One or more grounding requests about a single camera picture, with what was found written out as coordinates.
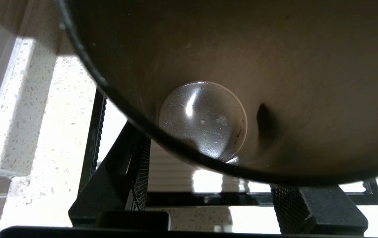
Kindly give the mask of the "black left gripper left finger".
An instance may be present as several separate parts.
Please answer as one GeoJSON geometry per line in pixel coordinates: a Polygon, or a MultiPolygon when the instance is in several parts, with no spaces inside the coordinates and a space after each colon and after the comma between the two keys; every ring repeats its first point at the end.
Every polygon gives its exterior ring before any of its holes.
{"type": "Polygon", "coordinates": [[[151,139],[127,122],[98,165],[100,134],[88,138],[77,198],[68,211],[74,227],[93,227],[106,211],[146,208],[151,139]]]}

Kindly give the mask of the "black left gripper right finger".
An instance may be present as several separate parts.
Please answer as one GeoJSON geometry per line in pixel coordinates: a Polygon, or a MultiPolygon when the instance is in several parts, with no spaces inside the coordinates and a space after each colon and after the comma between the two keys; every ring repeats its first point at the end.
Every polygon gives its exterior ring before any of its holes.
{"type": "Polygon", "coordinates": [[[271,185],[271,198],[282,234],[363,236],[366,216],[338,186],[271,185]]]}

